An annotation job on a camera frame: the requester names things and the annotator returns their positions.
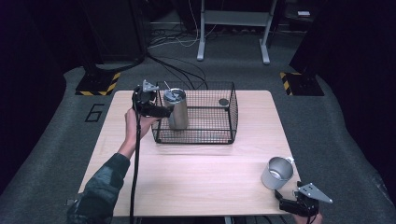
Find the camera mount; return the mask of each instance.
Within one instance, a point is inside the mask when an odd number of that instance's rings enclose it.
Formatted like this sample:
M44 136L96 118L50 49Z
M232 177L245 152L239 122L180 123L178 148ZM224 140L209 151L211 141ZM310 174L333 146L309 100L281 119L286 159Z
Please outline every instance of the camera mount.
M134 94L132 95L133 109L144 117L169 118L172 113L170 108L154 104L159 89L158 86L144 80L143 86L134 88Z

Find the metal mug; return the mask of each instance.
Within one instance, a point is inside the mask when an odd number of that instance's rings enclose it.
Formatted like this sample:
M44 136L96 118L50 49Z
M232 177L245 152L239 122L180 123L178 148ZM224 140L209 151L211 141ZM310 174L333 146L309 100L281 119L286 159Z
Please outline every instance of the metal mug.
M262 183L268 189L282 188L293 176L294 158L273 157L262 172Z
M164 104L172 108L169 117L169 128L173 130L187 129L189 116L187 111L186 92L181 89L165 90L163 94Z

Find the wooden table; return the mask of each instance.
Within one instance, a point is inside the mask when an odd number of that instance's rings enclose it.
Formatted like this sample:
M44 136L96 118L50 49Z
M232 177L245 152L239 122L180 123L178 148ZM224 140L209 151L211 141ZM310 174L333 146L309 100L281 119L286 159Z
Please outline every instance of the wooden table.
M125 133L124 114L132 91L118 91L79 192L119 149ZM238 128L231 145L170 145L154 142L151 131L141 140L135 194L137 217L249 216L285 214L274 192L261 182L274 156L291 156L288 141L269 91L236 91ZM125 177L114 216L129 216L134 158ZM300 180L294 176L280 192L291 197Z

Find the wire mesh basket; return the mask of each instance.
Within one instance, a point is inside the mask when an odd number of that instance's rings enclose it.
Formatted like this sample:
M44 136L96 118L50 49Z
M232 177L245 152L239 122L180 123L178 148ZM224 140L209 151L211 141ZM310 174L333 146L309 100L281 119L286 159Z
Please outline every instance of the wire mesh basket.
M166 82L170 88L186 92L189 125L171 129L169 119L160 119L151 126L157 143L169 144L232 144L238 125L238 104L233 82ZM164 106L164 82L158 82L156 105Z

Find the hand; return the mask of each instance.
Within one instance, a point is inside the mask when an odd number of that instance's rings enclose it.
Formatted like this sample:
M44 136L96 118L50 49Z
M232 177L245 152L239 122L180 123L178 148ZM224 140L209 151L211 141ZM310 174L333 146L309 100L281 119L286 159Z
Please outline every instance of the hand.
M153 117L141 117L140 119L140 138L143 138L146 133L149 131L149 127L153 122L158 120L158 118ZM125 114L125 140L122 143L119 153L124 155L126 158L131 159L132 155L134 154L134 148L136 144L136 115L134 110L129 109Z
M308 220L308 217L300 217L300 216L294 215L294 214L292 214L292 215L294 217L294 221L296 222L296 224L306 224L306 221ZM310 222L309 223L311 223L312 220L314 220L314 218L315 218L315 216L312 216L310 218ZM312 224L321 224L322 223L322 219L323 219L322 214L318 213L317 217L315 218L314 222L312 222Z

